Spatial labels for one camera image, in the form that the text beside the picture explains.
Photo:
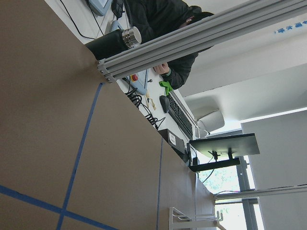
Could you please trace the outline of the blue teach pendant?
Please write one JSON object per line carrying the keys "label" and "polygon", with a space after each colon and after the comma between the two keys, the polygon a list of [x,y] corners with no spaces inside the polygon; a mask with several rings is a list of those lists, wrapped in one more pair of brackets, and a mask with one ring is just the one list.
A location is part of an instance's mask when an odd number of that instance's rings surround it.
{"label": "blue teach pendant", "polygon": [[130,83],[141,95],[147,93],[147,83],[148,83],[148,73],[149,71],[143,70],[138,73],[130,75]]}
{"label": "blue teach pendant", "polygon": [[104,35],[101,28],[102,23],[98,22],[97,17],[103,17],[102,21],[104,21],[108,12],[112,11],[113,16],[118,20],[124,13],[123,0],[87,0],[86,4],[89,7],[102,35]]}

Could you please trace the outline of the black monitor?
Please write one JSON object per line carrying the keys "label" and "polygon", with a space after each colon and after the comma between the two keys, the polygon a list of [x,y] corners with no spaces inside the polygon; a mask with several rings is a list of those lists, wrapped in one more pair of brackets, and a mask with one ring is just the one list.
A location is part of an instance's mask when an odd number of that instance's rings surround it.
{"label": "black monitor", "polygon": [[214,162],[191,165],[193,172],[239,165],[241,156],[260,154],[254,133],[191,140],[189,144],[201,154],[214,158]]}

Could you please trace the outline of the black thermos bottle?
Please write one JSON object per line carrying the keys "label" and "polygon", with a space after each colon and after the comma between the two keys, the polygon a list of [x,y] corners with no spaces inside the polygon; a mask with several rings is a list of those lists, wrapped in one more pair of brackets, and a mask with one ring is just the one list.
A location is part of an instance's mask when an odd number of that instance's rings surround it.
{"label": "black thermos bottle", "polygon": [[112,57],[142,42],[140,31],[136,27],[114,30],[97,38],[85,46],[93,53],[96,60]]}

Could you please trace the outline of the black keyboard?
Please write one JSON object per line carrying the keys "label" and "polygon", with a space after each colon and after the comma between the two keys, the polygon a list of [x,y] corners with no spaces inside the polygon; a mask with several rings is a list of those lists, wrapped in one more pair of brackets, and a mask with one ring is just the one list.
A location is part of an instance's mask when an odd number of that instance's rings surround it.
{"label": "black keyboard", "polygon": [[182,111],[181,107],[177,104],[175,99],[169,94],[167,96],[170,103],[169,114],[175,120],[175,122],[179,125],[179,127],[183,130],[184,134],[189,138],[193,138],[193,129],[192,124]]}

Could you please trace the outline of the aluminium frame post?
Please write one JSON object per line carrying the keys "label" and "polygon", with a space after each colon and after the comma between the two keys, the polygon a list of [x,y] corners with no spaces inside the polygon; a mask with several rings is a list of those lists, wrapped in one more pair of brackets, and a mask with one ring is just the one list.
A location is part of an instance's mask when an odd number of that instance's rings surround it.
{"label": "aluminium frame post", "polygon": [[97,70],[104,75],[107,82],[115,82],[130,74],[204,50],[306,11],[305,0],[250,0],[100,60]]}

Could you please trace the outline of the black computer mouse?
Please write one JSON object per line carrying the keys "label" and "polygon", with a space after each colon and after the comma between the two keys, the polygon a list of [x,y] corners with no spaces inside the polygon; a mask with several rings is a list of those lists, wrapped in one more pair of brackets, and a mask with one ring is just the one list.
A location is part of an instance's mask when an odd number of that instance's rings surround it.
{"label": "black computer mouse", "polygon": [[161,95],[159,96],[159,101],[164,113],[168,113],[170,109],[170,101],[167,96]]}

